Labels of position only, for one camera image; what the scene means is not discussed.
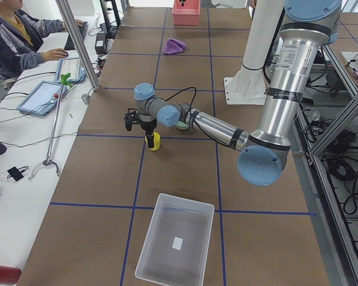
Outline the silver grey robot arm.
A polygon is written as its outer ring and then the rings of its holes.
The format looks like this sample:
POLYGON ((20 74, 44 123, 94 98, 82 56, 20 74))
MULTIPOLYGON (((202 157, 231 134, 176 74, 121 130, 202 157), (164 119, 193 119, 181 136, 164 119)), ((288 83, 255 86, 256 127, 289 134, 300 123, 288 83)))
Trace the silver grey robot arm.
POLYGON ((255 8, 241 69, 225 78, 228 104, 261 104, 258 127, 249 133, 198 110, 170 103, 149 83, 134 88, 137 108, 125 126, 140 125, 150 147, 157 125, 184 123, 215 142, 237 150, 237 168, 257 186, 276 182, 286 166, 288 132, 316 58, 317 50, 338 36, 341 1, 260 1, 255 8))

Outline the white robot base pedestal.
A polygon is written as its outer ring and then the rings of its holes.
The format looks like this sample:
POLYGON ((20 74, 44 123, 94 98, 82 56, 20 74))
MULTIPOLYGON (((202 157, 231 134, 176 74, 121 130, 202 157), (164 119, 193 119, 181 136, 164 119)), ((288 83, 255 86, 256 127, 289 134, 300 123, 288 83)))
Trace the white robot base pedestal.
POLYGON ((266 85, 263 67, 277 24, 281 22, 284 4, 281 0, 257 2, 241 68, 234 77, 224 78, 228 105, 264 104, 266 85))

